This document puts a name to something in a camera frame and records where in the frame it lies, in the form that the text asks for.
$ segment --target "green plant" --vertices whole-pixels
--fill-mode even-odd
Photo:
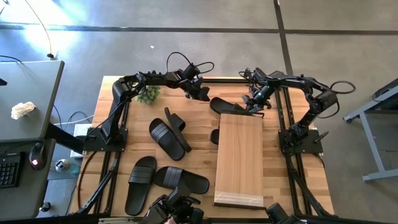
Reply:
[[[159,86],[146,86],[146,91],[143,94],[137,96],[136,100],[139,103],[145,103],[148,105],[153,104],[159,96],[159,90]]]

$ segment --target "gray desk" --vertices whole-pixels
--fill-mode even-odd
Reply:
[[[63,71],[63,61],[0,63],[0,78],[7,81],[0,86],[0,153],[25,152],[18,187],[0,189],[0,220],[34,218],[42,205],[56,136],[69,138],[67,133],[49,123],[52,106]],[[20,103],[33,102],[36,109],[18,120],[11,118],[11,108]],[[47,163],[42,170],[30,167],[28,155],[35,140],[44,140]]]
[[[34,142],[10,150],[10,152],[25,152],[25,154],[22,158],[18,187],[0,189],[0,220],[34,218],[39,214],[47,187],[47,176],[55,149],[55,140],[44,141],[47,163],[42,170],[33,170],[30,167],[28,155],[33,145]],[[0,152],[4,152],[5,149],[7,147],[0,147]]]
[[[63,70],[63,61],[0,63],[0,142],[43,139]],[[18,120],[11,108],[31,101],[36,109]]]

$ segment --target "gray metal frame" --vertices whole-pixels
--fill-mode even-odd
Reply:
[[[350,123],[352,122],[352,120],[356,118],[361,118],[362,125],[366,133],[366,137],[372,149],[374,160],[376,161],[377,169],[379,170],[379,172],[362,176],[364,182],[369,182],[371,180],[377,180],[377,179],[384,179],[388,177],[398,177],[398,169],[385,170],[380,158],[379,151],[377,149],[376,142],[374,140],[374,135],[372,134],[371,128],[369,127],[368,119],[366,118],[365,114],[367,110],[375,108],[379,103],[394,96],[395,94],[398,94],[398,86],[395,86],[385,94],[382,94],[381,96],[370,101],[369,103],[366,103],[365,105],[361,106],[360,108],[356,109],[355,111],[353,111],[352,113],[348,114],[343,118],[346,123]]]

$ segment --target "black slipper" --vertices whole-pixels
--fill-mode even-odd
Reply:
[[[177,141],[172,130],[160,118],[155,118],[150,123],[149,133],[152,139],[155,140],[174,161],[179,161],[184,157],[184,148]]]
[[[210,134],[210,141],[213,144],[218,145],[218,139],[220,138],[220,129],[214,129],[212,130],[211,134]]]
[[[232,103],[229,103],[221,98],[214,97],[210,101],[210,108],[213,109],[218,114],[221,114],[223,110],[243,110],[244,108],[241,107],[239,104],[235,103],[234,105]]]
[[[206,193],[210,186],[206,177],[171,166],[160,168],[155,173],[154,183],[168,189],[174,189],[178,184],[185,184],[195,194]]]
[[[156,171],[156,159],[146,156],[139,159],[131,171],[129,192],[124,211],[128,215],[138,215],[144,208],[150,184]]]
[[[185,127],[185,122],[183,122],[183,120],[180,117],[178,117],[176,114],[170,114],[169,108],[164,108],[164,112],[173,130],[174,136],[177,138],[177,141],[181,144],[181,146],[184,148],[186,152],[190,152],[192,148],[185,140],[180,130],[181,127],[183,128]]]

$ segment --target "white cable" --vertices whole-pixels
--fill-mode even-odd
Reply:
[[[47,29],[45,28],[43,22],[40,20],[39,16],[36,14],[36,12],[33,10],[32,6],[30,6],[29,2],[27,2],[27,0],[25,0],[26,4],[30,7],[30,9],[32,10],[32,12],[35,14],[35,16],[37,17],[37,19],[39,20],[40,24],[42,25],[45,35],[47,35],[47,38],[49,40],[49,46],[50,46],[50,54],[52,54],[52,47],[51,47],[51,40],[50,40],[50,36],[49,33],[47,32]]]
[[[84,121],[84,120],[86,120],[86,119],[88,119],[88,118],[92,118],[94,115],[91,115],[91,116],[89,116],[89,117],[87,117],[87,118],[83,118],[83,119],[80,119],[80,120],[78,120],[78,121],[71,121],[71,122],[65,122],[65,123],[57,123],[57,124],[54,124],[54,125],[61,125],[61,124],[74,124],[74,123],[77,123],[77,122],[80,122],[80,121]]]

